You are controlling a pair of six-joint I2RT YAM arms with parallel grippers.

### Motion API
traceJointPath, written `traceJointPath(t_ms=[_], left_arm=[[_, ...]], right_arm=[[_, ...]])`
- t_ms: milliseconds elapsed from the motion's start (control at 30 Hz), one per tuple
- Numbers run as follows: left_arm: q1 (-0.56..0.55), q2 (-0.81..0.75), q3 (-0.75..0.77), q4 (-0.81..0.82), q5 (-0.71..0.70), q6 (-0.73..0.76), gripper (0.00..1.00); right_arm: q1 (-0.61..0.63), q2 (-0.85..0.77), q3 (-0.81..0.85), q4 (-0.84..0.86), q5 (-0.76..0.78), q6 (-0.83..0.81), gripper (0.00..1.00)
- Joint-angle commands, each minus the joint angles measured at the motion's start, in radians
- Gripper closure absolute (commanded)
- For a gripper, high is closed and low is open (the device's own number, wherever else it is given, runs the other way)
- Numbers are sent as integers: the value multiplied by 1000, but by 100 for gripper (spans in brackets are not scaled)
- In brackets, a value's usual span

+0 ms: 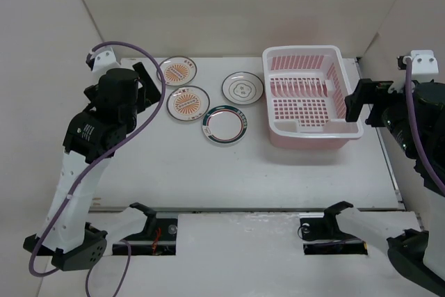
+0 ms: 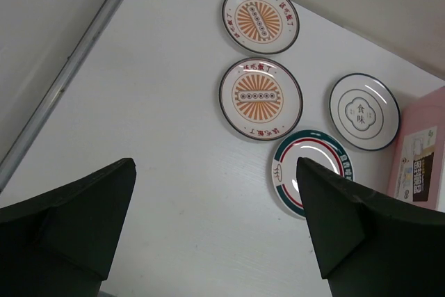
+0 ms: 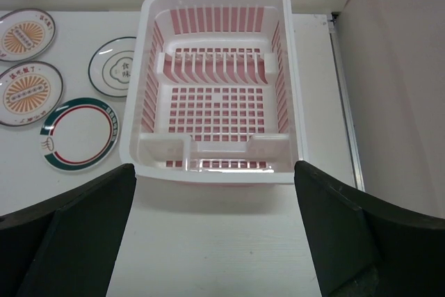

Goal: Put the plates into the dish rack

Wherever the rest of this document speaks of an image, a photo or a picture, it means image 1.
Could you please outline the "orange sunburst plate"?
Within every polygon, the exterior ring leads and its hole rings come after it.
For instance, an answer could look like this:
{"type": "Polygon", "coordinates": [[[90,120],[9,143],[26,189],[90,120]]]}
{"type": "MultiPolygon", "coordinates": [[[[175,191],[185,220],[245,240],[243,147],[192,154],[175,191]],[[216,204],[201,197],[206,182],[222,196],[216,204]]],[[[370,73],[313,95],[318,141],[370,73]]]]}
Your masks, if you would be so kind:
{"type": "Polygon", "coordinates": [[[166,58],[159,64],[167,86],[184,86],[191,82],[197,74],[195,62],[185,56],[166,58]]]}
{"type": "Polygon", "coordinates": [[[207,113],[210,107],[210,97],[200,87],[183,86],[170,94],[166,106],[168,113],[174,119],[191,122],[207,113]]]}

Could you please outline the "white plate green rim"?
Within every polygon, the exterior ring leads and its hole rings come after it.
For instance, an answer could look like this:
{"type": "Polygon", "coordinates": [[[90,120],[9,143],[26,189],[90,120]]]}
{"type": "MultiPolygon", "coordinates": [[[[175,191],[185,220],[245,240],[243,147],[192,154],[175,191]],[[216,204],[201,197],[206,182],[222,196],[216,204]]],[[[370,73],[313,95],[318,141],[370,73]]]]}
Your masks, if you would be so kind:
{"type": "Polygon", "coordinates": [[[202,120],[205,137],[216,145],[233,145],[239,142],[248,130],[244,112],[230,105],[215,106],[202,120]]]}

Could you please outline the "white plate black rim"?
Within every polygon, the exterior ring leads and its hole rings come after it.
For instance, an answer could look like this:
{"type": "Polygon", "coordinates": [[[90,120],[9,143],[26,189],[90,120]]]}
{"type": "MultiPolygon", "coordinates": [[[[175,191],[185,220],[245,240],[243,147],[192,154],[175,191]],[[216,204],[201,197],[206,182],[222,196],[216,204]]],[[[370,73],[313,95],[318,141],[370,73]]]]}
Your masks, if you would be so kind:
{"type": "Polygon", "coordinates": [[[262,97],[264,84],[256,74],[235,72],[223,81],[222,93],[229,102],[238,105],[250,105],[262,97]]]}

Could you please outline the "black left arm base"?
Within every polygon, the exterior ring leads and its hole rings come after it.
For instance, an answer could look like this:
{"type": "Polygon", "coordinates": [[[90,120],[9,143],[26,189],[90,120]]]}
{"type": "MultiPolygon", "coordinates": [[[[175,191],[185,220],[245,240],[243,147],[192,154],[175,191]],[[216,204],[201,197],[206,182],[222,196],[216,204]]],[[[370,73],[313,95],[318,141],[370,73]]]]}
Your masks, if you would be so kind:
{"type": "Polygon", "coordinates": [[[135,202],[114,215],[108,232],[108,255],[173,256],[176,254],[178,215],[158,213],[135,202]]]}

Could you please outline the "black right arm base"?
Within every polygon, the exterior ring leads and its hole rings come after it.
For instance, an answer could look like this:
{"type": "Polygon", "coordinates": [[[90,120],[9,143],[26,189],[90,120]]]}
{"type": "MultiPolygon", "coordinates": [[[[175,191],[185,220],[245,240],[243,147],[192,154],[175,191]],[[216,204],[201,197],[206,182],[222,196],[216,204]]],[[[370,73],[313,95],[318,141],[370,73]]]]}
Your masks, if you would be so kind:
{"type": "Polygon", "coordinates": [[[342,201],[325,209],[320,217],[300,218],[297,234],[303,241],[304,255],[368,255],[365,242],[339,229],[336,218],[348,208],[353,205],[342,201]]]}

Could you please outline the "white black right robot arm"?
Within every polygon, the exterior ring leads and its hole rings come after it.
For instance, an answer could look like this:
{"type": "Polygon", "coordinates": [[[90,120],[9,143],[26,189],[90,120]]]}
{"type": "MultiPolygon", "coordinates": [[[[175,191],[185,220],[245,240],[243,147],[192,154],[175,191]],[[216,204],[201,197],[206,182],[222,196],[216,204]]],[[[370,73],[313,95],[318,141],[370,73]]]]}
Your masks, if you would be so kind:
{"type": "Polygon", "coordinates": [[[330,237],[350,235],[386,254],[407,280],[444,295],[444,84],[409,83],[399,93],[389,81],[359,80],[345,98],[346,122],[356,121],[366,104],[366,124],[386,127],[405,156],[414,160],[430,203],[430,230],[403,230],[360,212],[349,202],[325,209],[321,228],[330,237]]]}

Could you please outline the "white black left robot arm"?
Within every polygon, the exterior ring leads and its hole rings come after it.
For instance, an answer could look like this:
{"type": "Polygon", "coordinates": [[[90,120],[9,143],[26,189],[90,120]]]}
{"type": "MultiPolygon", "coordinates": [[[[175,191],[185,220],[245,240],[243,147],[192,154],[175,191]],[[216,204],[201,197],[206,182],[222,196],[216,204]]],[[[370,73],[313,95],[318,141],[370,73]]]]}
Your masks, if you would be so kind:
{"type": "Polygon", "coordinates": [[[156,212],[138,202],[103,223],[91,223],[88,212],[98,183],[115,152],[149,124],[137,116],[165,97],[145,66],[117,66],[84,90],[89,104],[69,123],[63,141],[60,179],[42,230],[28,236],[23,247],[31,253],[29,272],[38,256],[48,256],[56,271],[92,269],[112,245],[132,234],[148,239],[155,233],[156,212]]]}

